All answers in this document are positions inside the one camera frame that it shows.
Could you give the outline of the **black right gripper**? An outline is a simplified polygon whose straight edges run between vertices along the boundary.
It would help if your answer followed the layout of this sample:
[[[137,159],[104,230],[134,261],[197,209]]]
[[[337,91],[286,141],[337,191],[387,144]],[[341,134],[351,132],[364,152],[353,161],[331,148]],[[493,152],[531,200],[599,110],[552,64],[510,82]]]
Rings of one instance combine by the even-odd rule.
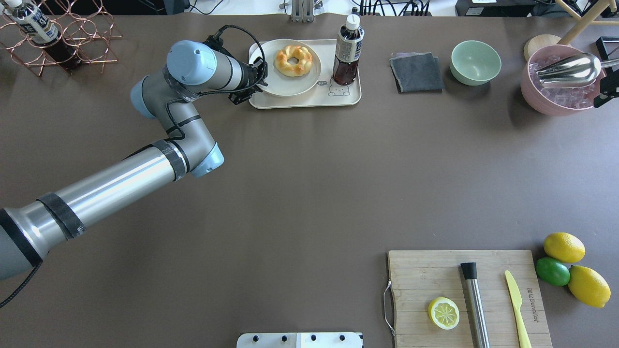
[[[594,99],[594,108],[600,108],[606,102],[619,96],[619,73],[611,72],[602,78],[599,84],[600,93]]]

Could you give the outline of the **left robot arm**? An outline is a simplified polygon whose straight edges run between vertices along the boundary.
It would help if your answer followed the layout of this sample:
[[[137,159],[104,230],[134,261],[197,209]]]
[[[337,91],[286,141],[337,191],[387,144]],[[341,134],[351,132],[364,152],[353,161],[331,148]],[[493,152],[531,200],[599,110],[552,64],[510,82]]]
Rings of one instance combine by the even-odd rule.
[[[239,104],[265,84],[266,76],[263,54],[246,64],[204,43],[175,43],[163,68],[131,90],[133,107],[156,119],[167,138],[25,207],[2,209],[1,278],[41,264],[56,245],[81,236],[87,227],[164,185],[187,174],[204,176],[221,166],[224,156],[194,101],[222,92]]]

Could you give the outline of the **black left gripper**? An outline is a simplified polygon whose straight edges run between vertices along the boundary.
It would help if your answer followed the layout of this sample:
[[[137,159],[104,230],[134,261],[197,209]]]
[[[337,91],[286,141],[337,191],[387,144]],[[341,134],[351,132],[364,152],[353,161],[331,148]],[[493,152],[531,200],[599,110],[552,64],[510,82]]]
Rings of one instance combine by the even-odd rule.
[[[228,99],[234,104],[239,105],[249,101],[252,96],[263,92],[260,86],[268,86],[265,82],[268,76],[268,63],[263,57],[257,57],[252,64],[240,63],[241,81],[239,85],[228,95]]]

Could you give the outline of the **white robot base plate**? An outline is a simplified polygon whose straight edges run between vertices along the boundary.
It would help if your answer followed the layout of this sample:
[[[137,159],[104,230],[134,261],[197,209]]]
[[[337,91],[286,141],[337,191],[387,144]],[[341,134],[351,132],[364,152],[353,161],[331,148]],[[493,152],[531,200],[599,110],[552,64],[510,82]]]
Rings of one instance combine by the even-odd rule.
[[[245,333],[237,348],[363,348],[363,334],[352,331]]]

